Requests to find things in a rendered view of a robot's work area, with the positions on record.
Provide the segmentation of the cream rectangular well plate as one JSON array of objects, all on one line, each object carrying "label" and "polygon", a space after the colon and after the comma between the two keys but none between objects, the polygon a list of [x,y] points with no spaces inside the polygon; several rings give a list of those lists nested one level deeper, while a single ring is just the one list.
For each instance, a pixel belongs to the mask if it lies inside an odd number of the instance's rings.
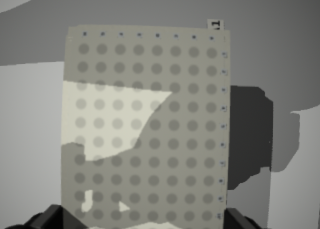
[{"label": "cream rectangular well plate", "polygon": [[63,229],[223,229],[229,128],[230,30],[69,27]]}]

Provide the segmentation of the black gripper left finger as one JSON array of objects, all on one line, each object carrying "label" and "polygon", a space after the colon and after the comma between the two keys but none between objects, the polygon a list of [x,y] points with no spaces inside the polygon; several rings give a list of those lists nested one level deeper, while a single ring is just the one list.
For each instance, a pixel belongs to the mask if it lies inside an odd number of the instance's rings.
[{"label": "black gripper left finger", "polygon": [[5,229],[63,229],[63,207],[52,204],[44,212],[34,215],[24,225],[18,224]]}]

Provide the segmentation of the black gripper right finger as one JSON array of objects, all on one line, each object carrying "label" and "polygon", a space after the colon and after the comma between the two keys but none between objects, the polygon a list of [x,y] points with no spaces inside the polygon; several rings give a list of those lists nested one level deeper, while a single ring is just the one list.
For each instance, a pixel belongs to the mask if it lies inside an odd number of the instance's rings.
[{"label": "black gripper right finger", "polygon": [[243,216],[236,208],[224,210],[223,229],[262,229],[253,219]]}]

